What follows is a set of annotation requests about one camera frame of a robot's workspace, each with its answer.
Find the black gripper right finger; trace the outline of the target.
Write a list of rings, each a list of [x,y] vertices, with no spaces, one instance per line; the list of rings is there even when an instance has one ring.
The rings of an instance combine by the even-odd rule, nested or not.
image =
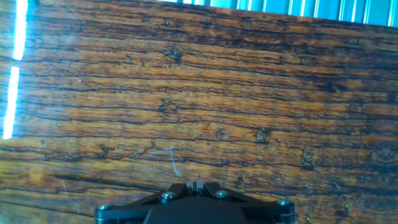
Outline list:
[[[196,182],[195,195],[207,198],[204,206],[226,223],[281,223],[295,222],[295,204],[290,200],[265,202],[242,193],[222,188],[217,182]]]

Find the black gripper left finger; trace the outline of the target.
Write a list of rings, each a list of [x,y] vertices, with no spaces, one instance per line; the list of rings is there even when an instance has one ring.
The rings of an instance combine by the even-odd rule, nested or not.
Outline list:
[[[96,224],[117,224],[125,221],[145,220],[149,212],[158,205],[188,197],[195,190],[195,182],[172,184],[167,190],[161,190],[136,202],[125,205],[106,203],[95,208]]]

